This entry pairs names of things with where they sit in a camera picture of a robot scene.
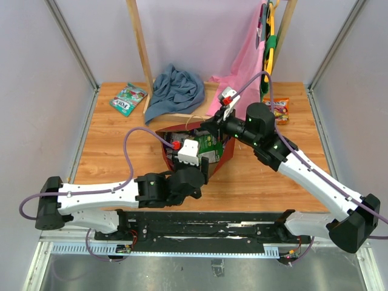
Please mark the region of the green snack packet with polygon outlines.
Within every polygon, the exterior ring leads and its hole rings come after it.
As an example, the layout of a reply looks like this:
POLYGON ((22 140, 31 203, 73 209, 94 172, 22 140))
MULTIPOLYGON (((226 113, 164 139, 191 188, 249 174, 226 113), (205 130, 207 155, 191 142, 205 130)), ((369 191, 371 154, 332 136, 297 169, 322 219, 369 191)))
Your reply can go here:
POLYGON ((220 161, 224 152, 224 147, 221 141, 217 140, 210 134, 196 136, 194 140, 197 141, 199 145, 199 159, 205 157, 209 160, 209 163, 216 163, 220 161))

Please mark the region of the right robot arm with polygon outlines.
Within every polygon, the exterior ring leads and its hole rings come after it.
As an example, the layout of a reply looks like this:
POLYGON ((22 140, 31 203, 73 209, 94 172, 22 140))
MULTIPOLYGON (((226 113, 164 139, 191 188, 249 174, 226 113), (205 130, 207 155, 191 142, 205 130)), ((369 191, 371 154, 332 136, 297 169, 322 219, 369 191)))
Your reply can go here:
POLYGON ((303 213, 288 210, 275 226, 276 238, 287 243, 295 236, 330 239, 348 253, 356 253, 376 229, 380 200, 373 194, 360 193, 342 185, 320 169, 294 143, 275 128, 275 116, 263 103, 248 106, 246 118, 235 117, 227 107, 201 123, 214 137, 227 135, 253 149, 265 166, 294 180, 316 197, 328 213, 303 213))

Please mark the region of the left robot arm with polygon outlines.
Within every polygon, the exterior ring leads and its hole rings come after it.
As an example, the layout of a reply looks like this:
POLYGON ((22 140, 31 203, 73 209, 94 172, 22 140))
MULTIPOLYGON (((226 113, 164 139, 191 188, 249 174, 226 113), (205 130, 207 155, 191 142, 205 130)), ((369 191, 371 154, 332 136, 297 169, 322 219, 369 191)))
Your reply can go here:
POLYGON ((205 157, 198 165, 176 160, 172 171, 148 173, 130 182, 73 185, 52 176, 41 189, 35 227, 57 230, 80 226, 122 240, 130 232, 124 208, 179 206, 188 196, 199 199, 208 180, 209 160, 205 157))

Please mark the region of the orange Fox's fruits bag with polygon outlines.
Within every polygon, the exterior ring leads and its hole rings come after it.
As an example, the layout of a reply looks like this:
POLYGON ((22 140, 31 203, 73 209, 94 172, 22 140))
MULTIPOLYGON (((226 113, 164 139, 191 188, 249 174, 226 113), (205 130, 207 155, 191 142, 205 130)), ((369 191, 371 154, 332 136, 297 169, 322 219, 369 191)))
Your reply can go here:
POLYGON ((287 124, 289 122, 289 98, 274 98, 273 113, 275 121, 278 125, 287 124))

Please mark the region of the brown red paper bag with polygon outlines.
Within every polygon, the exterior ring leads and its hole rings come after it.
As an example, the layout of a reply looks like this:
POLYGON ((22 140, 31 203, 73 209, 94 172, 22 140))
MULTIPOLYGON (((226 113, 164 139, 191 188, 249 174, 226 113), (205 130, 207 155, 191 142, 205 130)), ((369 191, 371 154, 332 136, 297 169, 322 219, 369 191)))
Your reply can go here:
MULTIPOLYGON (((200 123, 205 120, 202 116, 193 115, 185 123, 158 129, 156 133, 171 144, 180 144, 180 146, 183 146, 185 139, 194 140, 196 136, 210 134, 208 131, 200 128, 200 123)), ((222 142, 224 152, 219 162, 209 163, 209 178, 233 157, 235 140, 226 135, 223 135, 222 138, 218 138, 217 140, 222 142)))

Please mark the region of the green Fox's candy bag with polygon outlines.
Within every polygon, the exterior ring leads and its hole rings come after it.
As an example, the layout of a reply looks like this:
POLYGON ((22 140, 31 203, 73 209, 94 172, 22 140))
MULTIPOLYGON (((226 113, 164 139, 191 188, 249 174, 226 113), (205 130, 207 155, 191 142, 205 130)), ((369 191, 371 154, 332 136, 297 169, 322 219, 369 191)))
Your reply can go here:
POLYGON ((138 86, 128 83, 109 104, 120 114, 128 117, 136 106, 148 95, 138 86))

